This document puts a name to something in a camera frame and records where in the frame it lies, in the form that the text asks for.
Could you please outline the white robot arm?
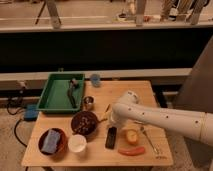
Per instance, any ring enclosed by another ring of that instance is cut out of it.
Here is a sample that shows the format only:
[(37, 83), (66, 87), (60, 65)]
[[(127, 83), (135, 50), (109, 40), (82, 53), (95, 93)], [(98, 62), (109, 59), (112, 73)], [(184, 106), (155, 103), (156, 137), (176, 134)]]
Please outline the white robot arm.
[(198, 111), (147, 107), (133, 91), (126, 91), (109, 115), (112, 126), (122, 128), (127, 119), (151, 124), (213, 146), (213, 114)]

